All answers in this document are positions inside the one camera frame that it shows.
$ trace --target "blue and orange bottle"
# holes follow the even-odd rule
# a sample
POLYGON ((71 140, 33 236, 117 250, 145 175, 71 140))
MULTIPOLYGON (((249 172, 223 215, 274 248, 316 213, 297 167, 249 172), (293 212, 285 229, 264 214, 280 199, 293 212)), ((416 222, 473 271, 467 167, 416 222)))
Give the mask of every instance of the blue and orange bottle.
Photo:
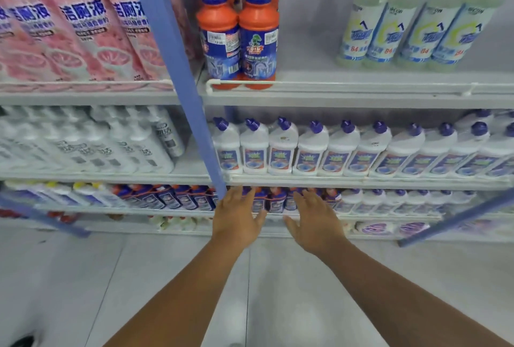
MULTIPOLYGON (((209 76, 222 80, 239 80, 240 29, 237 13, 227 0, 202 0, 203 6, 196 13, 200 26, 200 38, 209 76)), ((239 84, 218 84, 213 88, 230 90, 239 84)))
MULTIPOLYGON (((246 0, 239 14, 244 80, 275 80, 279 12, 271 0, 246 0)), ((263 90, 273 84, 245 84, 263 90)))

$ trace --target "white label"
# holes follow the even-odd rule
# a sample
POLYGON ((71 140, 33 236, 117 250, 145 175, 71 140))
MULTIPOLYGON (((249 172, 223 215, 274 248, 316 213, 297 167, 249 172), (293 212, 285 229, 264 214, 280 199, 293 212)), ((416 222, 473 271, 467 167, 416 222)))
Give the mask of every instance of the white label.
POLYGON ((416 8, 402 9, 387 4, 366 57, 378 63, 389 62, 415 12, 416 8))
POLYGON ((275 41, 279 39, 279 30, 275 29, 273 32, 264 34, 264 45, 273 44, 275 41))
POLYGON ((207 32, 207 42, 216 45, 225 45, 227 35, 225 33, 207 32))
POLYGON ((464 4, 453 20, 432 58, 438 63, 455 64, 464 57, 473 41, 489 23, 496 8, 475 7, 464 4))
POLYGON ((459 7, 443 8, 425 4, 414 21, 401 56, 415 63, 428 61, 458 11, 459 7))
POLYGON ((362 60, 368 51, 373 32, 382 15, 383 5, 352 5, 352 13, 341 44, 341 57, 347 60, 362 60))

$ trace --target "white tiled floor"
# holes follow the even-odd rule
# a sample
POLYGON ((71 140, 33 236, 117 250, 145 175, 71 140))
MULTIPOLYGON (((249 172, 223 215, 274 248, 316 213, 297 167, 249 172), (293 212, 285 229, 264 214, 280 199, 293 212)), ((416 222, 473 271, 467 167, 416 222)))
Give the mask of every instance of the white tiled floor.
MULTIPOLYGON (((0 231, 0 347, 33 329, 44 330, 43 347, 101 347, 207 240, 0 231)), ((514 342, 513 245, 357 244, 514 342)), ((331 272, 288 239, 259 239, 244 252, 203 345, 386 347, 331 272)))

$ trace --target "blue shelf leg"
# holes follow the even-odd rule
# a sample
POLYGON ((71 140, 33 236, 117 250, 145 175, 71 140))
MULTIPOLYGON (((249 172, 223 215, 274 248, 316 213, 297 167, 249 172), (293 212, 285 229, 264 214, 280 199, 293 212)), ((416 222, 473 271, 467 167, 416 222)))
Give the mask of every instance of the blue shelf leg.
POLYGON ((485 213, 495 212, 497 210, 506 208, 508 206, 514 205, 514 188, 510 188, 509 190, 504 191, 502 194, 498 195, 495 198, 491 198, 480 205, 469 208, 464 212, 455 214, 450 218, 447 218, 437 224, 421 231, 419 233, 413 234, 412 236, 401 239, 398 241, 398 246, 407 247, 416 242, 420 242, 428 239, 429 237, 433 237, 438 233, 446 232, 449 229, 452 229, 462 222, 476 220, 481 215, 485 213))
POLYGON ((141 0, 141 3, 198 144, 200 155, 221 199, 227 192, 226 184, 203 112, 202 98, 198 94, 189 68, 171 2, 170 0, 141 0))
POLYGON ((12 201, 8 198, 5 198, 3 195, 0 195, 0 207, 4 209, 13 210, 16 213, 21 214, 22 216, 28 217, 30 220, 40 222, 42 224, 46 224, 52 228, 60 230, 61 232, 71 234, 77 237, 88 237, 91 232, 80 228, 75 227, 74 225, 63 224, 62 222, 57 221, 54 218, 48 217, 45 213, 40 210, 34 209, 24 203, 19 203, 16 201, 12 201))

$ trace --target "person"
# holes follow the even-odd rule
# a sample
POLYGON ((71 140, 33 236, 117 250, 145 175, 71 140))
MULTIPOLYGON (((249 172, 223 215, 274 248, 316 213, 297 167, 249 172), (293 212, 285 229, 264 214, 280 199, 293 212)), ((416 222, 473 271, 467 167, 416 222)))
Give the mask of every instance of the person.
MULTIPOLYGON (((254 218, 255 190, 231 188, 214 213, 212 238, 104 347, 199 347, 235 261, 266 219, 254 218)), ((294 194, 300 223, 287 229, 328 266, 391 347, 512 347, 420 286, 361 252, 316 194, 294 194)))

